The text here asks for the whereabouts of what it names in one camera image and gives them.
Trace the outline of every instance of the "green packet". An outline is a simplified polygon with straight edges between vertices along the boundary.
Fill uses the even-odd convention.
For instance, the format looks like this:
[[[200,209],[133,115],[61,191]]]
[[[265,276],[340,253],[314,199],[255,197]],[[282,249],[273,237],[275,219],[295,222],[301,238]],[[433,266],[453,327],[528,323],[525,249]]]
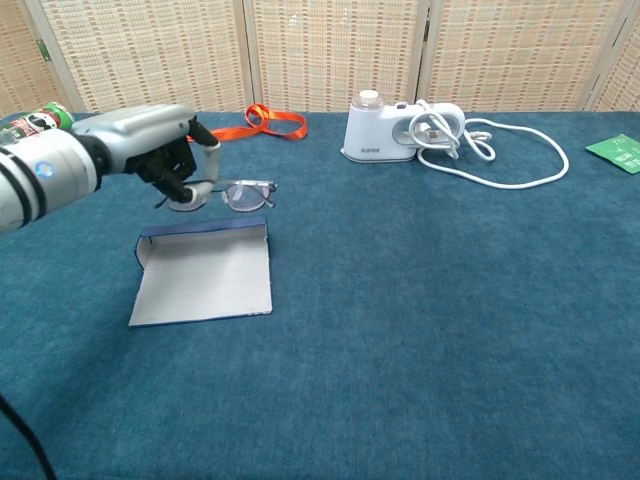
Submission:
[[[640,172],[640,142],[633,138],[620,134],[586,148],[629,173]]]

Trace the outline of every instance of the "spray can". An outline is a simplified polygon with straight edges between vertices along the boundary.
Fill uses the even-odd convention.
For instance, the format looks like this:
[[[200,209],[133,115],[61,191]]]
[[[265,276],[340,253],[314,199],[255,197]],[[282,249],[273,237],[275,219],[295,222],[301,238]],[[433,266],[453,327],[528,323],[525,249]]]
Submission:
[[[40,110],[0,124],[0,144],[13,143],[52,128],[70,128],[73,122],[73,115],[63,105],[50,102]]]

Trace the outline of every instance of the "teal carpet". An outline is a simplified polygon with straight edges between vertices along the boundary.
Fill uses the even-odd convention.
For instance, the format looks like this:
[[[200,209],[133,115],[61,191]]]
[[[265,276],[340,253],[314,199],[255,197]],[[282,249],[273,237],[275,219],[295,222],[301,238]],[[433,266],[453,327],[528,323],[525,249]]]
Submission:
[[[639,113],[491,114],[556,139],[557,183],[498,191],[418,162],[301,142],[223,145],[225,178],[275,180],[269,316],[129,329],[142,228],[238,214],[154,210],[135,177],[0,236],[0,391],[62,479],[636,479],[640,175],[586,152]],[[210,127],[240,114],[202,114]],[[560,159],[497,131],[497,181]],[[442,157],[430,157],[441,161]],[[0,478],[39,478],[0,419]]]

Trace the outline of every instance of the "wicker panel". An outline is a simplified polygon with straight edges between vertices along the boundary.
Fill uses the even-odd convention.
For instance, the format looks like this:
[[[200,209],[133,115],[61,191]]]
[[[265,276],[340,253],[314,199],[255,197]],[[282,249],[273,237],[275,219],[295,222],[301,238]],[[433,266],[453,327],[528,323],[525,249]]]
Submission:
[[[465,110],[575,110],[621,3],[448,0],[419,95]]]
[[[246,107],[232,2],[42,2],[90,111],[143,103]]]
[[[0,118],[64,102],[19,0],[0,0]]]
[[[366,88],[388,102],[413,98],[409,71],[419,2],[255,0],[264,103],[345,111]]]
[[[640,111],[640,18],[636,20],[631,35],[625,42],[620,56],[605,84],[595,110]]]

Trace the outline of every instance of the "black cable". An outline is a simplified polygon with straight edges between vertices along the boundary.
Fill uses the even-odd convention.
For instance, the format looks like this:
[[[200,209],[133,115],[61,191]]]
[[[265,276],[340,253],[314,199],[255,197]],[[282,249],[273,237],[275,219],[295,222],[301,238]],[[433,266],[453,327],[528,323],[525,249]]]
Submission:
[[[40,444],[40,440],[36,437],[35,433],[29,428],[29,425],[18,415],[9,402],[0,393],[0,410],[4,413],[5,417],[13,424],[14,427],[22,434],[22,436],[29,442],[29,446],[33,453],[38,457],[42,471],[44,472],[47,480],[56,480],[56,474],[53,471],[53,467],[47,458],[47,454],[44,452],[44,448]]]

